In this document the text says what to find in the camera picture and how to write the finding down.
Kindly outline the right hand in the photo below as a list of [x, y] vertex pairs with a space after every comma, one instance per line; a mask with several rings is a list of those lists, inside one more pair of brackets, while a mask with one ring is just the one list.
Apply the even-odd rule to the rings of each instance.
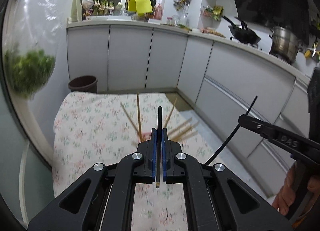
[[[292, 189], [296, 176], [296, 166], [293, 165], [287, 173], [284, 181], [284, 185], [281, 187], [279, 193], [275, 197], [272, 207], [278, 210], [281, 215], [286, 215], [289, 211], [289, 206], [293, 204], [296, 198], [296, 194]], [[310, 191], [313, 197], [310, 199], [302, 214], [306, 214], [313, 207], [317, 198], [319, 197], [319, 177], [311, 177], [308, 183], [308, 191]]]

